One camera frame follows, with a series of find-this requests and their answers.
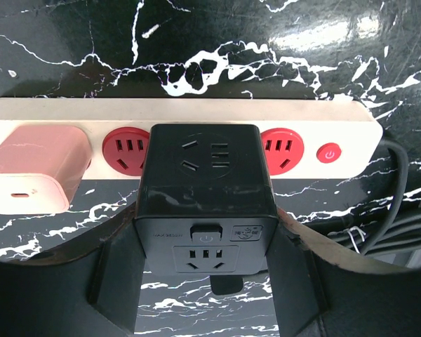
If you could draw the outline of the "beige red power strip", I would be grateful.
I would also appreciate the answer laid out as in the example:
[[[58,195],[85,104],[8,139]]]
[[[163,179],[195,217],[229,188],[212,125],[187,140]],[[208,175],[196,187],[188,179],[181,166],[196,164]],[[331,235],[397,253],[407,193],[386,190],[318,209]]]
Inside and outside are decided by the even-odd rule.
[[[176,169],[219,176],[242,164],[241,128],[255,126],[272,178],[342,179],[359,175],[383,135],[361,103],[348,100],[167,98],[0,98],[0,144],[18,127],[80,128],[93,150],[86,180],[138,178],[147,135],[172,132],[160,148]]]

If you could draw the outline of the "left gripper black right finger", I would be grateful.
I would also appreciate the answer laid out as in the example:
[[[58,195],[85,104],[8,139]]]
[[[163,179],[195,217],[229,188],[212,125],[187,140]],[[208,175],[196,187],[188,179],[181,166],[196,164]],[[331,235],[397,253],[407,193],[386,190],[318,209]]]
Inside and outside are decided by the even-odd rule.
[[[278,213],[267,267],[280,336],[421,336],[421,268],[362,256]]]

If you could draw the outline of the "black cube adapter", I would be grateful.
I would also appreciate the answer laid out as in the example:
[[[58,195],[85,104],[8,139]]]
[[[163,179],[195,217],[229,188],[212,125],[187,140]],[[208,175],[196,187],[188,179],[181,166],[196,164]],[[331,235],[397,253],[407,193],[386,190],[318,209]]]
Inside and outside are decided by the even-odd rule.
[[[252,124],[156,124],[135,226],[158,275],[253,275],[278,223]]]

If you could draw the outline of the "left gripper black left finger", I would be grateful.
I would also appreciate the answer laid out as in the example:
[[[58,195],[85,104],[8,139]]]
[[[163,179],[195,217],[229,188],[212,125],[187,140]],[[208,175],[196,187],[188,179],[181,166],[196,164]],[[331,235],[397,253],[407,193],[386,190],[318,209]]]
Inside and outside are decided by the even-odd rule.
[[[133,336],[145,255],[135,205],[28,260],[0,262],[0,336]]]

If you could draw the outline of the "pink square plug adapter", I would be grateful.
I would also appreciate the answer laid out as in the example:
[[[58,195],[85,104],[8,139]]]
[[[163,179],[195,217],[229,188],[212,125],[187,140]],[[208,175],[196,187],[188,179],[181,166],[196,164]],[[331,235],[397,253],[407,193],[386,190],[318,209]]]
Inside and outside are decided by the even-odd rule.
[[[87,135],[69,125],[24,125],[0,144],[0,214],[63,213],[91,163]]]

